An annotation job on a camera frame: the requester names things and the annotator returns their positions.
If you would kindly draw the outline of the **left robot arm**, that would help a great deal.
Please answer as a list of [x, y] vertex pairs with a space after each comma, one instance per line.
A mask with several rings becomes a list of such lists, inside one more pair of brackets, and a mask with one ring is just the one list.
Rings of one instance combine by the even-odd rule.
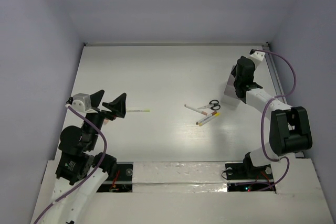
[[126, 93], [103, 102], [104, 90], [78, 93], [66, 102], [66, 108], [83, 120], [60, 135], [60, 160], [56, 169], [52, 208], [43, 223], [79, 223], [89, 201], [106, 179], [118, 177], [117, 159], [107, 154], [107, 139], [101, 128], [106, 120], [124, 118]]

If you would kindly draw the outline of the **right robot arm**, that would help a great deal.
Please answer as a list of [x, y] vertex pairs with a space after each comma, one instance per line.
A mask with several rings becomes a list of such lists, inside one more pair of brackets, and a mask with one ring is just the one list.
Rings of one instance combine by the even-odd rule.
[[309, 150], [313, 145], [307, 110], [281, 102], [254, 81], [254, 72], [262, 60], [261, 56], [242, 56], [231, 72], [236, 96], [261, 113], [261, 147], [247, 153], [243, 162], [232, 169], [233, 175], [247, 179], [255, 178], [287, 154]]

